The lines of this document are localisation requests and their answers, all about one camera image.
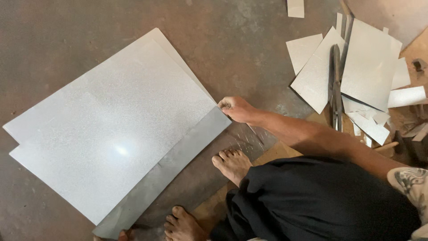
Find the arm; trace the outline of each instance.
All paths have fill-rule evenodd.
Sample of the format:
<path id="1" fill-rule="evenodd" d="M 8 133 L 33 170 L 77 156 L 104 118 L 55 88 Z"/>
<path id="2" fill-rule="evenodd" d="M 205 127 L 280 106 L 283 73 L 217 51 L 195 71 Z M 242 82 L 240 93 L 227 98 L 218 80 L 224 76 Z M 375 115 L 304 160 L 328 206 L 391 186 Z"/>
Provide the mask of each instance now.
<path id="1" fill-rule="evenodd" d="M 315 122 L 256 109 L 240 97 L 225 97 L 218 106 L 233 120 L 263 127 L 287 146 L 304 155 L 347 160 L 384 181 L 387 180 L 389 170 L 407 167 L 380 155 L 349 134 Z"/>

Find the cement floor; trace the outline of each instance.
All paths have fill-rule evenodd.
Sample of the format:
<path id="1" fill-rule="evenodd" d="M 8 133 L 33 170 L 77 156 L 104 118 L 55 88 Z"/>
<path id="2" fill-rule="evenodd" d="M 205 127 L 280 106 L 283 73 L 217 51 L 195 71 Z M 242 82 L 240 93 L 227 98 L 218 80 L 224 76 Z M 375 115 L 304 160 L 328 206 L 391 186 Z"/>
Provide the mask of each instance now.
<path id="1" fill-rule="evenodd" d="M 216 101 L 240 95 L 255 107 L 306 117 L 313 110 L 288 88 L 294 71 L 285 42 L 326 34 L 336 12 L 337 0 L 306 0 L 303 19 L 288 18 L 284 0 L 3 0 L 0 125 L 155 27 Z M 91 240 L 94 225 L 8 155 L 17 145 L 0 130 L 0 240 Z M 175 182 L 195 183 L 197 192 L 181 196 L 194 208 L 227 182 L 203 169 L 205 161 L 194 160 Z M 174 201 L 178 192 L 162 195 Z"/>

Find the bare foot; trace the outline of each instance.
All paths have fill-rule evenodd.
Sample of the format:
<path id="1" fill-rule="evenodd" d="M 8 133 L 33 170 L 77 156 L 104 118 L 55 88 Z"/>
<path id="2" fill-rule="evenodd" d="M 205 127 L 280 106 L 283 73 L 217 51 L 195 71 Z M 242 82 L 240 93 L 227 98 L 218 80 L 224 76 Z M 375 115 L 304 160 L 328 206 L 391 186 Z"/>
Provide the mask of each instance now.
<path id="1" fill-rule="evenodd" d="M 241 180 L 247 175 L 253 165 L 248 157 L 240 150 L 221 151 L 219 156 L 213 156 L 212 161 L 221 173 L 236 186 L 239 187 Z"/>
<path id="2" fill-rule="evenodd" d="M 206 241 L 208 234 L 199 226 L 195 218 L 183 207 L 175 206 L 172 214 L 166 217 L 166 241 Z"/>

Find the stack of metal sheets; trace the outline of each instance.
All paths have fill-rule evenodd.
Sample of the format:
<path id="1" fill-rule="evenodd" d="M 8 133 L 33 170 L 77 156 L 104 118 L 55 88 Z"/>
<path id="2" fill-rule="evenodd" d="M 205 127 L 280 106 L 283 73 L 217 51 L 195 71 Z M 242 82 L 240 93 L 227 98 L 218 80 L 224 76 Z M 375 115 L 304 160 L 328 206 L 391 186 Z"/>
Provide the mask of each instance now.
<path id="1" fill-rule="evenodd" d="M 4 129 L 13 158 L 116 238 L 230 123 L 154 29 Z"/>
<path id="2" fill-rule="evenodd" d="M 291 87 L 319 114 L 329 100 L 330 49 L 338 44 L 345 63 L 341 92 L 345 113 L 373 140 L 383 145 L 389 135 L 384 127 L 388 108 L 425 103 L 423 87 L 396 90 L 410 85 L 406 60 L 398 59 L 401 42 L 358 19 L 346 18 L 352 29 L 349 44 L 341 37 L 342 15 L 324 39 L 310 36 L 287 42 L 296 73 Z"/>

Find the wrist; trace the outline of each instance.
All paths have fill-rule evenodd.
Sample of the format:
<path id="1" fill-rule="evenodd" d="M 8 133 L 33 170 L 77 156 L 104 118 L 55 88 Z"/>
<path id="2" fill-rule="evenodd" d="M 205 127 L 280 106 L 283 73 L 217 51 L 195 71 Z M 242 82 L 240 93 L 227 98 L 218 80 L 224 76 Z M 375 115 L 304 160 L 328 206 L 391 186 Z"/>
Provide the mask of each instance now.
<path id="1" fill-rule="evenodd" d="M 256 127 L 263 127 L 265 112 L 266 111 L 255 108 L 251 114 L 250 121 L 248 121 L 247 124 Z"/>

